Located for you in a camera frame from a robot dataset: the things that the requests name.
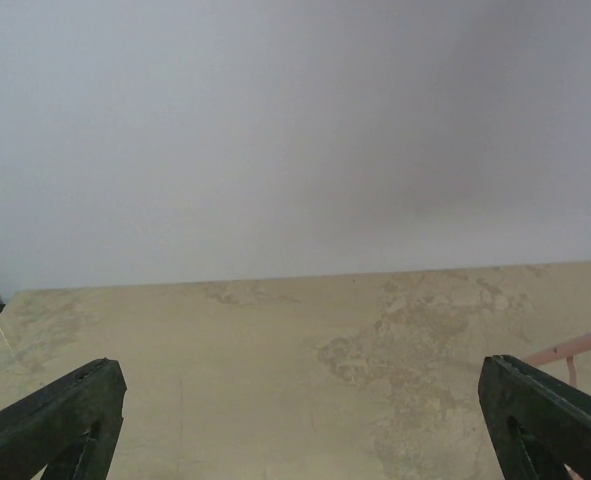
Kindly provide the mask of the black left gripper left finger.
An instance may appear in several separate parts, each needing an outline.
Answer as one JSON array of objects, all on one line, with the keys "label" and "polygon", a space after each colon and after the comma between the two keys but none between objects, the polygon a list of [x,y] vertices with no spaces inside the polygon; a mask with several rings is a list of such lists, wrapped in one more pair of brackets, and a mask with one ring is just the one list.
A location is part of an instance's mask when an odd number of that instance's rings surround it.
[{"label": "black left gripper left finger", "polygon": [[116,360],[93,360],[0,410],[0,479],[105,479],[123,424]]}]

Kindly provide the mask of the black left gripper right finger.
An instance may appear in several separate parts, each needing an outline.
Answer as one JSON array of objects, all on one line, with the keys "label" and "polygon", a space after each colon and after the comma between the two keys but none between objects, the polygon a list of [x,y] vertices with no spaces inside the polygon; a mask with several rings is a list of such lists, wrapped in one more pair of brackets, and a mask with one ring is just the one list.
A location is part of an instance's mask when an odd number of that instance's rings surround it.
[{"label": "black left gripper right finger", "polygon": [[506,479],[591,479],[591,396],[509,355],[484,359],[484,421]]}]

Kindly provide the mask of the pink music stand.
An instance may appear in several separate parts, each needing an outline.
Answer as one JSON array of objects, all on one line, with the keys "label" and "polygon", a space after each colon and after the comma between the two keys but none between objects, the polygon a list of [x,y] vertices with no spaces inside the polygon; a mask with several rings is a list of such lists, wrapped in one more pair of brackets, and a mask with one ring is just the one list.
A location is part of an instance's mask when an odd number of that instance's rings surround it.
[{"label": "pink music stand", "polygon": [[521,360],[533,367],[542,367],[563,361],[568,373],[568,384],[576,389],[580,387],[576,358],[589,355],[591,357],[591,331],[544,348]]}]

